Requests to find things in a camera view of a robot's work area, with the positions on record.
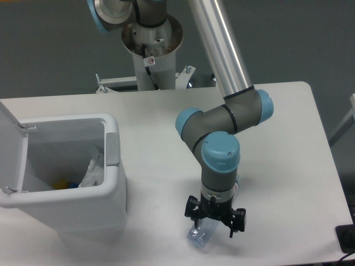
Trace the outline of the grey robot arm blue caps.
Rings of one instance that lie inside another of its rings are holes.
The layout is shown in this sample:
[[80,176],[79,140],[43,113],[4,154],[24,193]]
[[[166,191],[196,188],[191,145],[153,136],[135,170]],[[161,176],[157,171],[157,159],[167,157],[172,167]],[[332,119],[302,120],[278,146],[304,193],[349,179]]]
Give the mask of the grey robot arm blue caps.
[[[176,89],[176,51],[183,39],[180,22],[166,1],[88,1],[97,28],[121,29],[134,61],[140,91]],[[190,196],[185,216],[195,227],[210,218],[245,230],[246,210],[233,209],[240,144],[236,134],[268,120],[273,102],[250,82],[221,1],[190,1],[194,21],[224,103],[209,111],[189,108],[176,118],[181,139],[201,165],[201,196]]]

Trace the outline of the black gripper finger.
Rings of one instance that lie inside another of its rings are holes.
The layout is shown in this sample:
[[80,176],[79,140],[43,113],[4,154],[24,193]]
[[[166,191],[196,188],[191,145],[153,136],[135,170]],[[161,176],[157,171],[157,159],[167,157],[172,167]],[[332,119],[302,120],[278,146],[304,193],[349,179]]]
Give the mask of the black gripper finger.
[[229,237],[232,238],[235,232],[245,231],[246,210],[244,208],[231,209],[226,216],[221,218],[221,222],[230,228]]
[[201,202],[196,197],[190,195],[187,199],[184,215],[194,221],[194,227],[198,227],[199,220],[201,219],[200,206]]

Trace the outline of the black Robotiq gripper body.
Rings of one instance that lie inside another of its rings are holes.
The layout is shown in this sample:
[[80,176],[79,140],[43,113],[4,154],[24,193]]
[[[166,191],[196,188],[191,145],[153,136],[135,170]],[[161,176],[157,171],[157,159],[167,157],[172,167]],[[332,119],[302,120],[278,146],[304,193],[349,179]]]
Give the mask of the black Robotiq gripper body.
[[231,223],[234,218],[234,210],[232,209],[233,198],[233,193],[223,196],[213,191],[208,191],[208,193],[201,192],[197,219],[211,218],[222,223]]

